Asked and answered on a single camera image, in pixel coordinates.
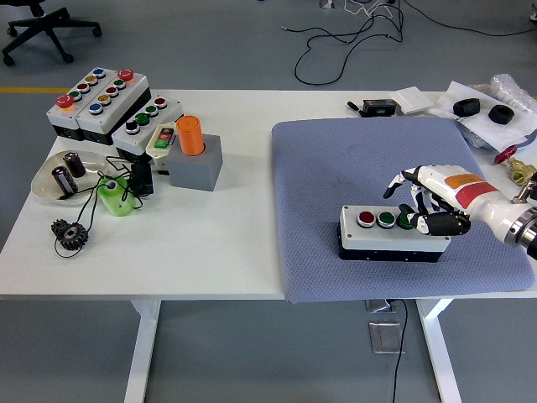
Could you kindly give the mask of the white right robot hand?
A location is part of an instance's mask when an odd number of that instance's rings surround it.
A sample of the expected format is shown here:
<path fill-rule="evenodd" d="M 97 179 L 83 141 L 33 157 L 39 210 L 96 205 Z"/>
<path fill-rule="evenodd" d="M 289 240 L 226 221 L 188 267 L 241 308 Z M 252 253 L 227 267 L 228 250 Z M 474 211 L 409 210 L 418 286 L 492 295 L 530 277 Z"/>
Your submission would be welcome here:
<path fill-rule="evenodd" d="M 401 171 L 384 192 L 385 199 L 406 181 L 416 209 L 401 204 L 402 214 L 420 233 L 456 236 L 469 231 L 471 221 L 486 223 L 496 238 L 514 243 L 512 226 L 528 210 L 515 204 L 478 175 L 459 165 L 421 165 Z"/>

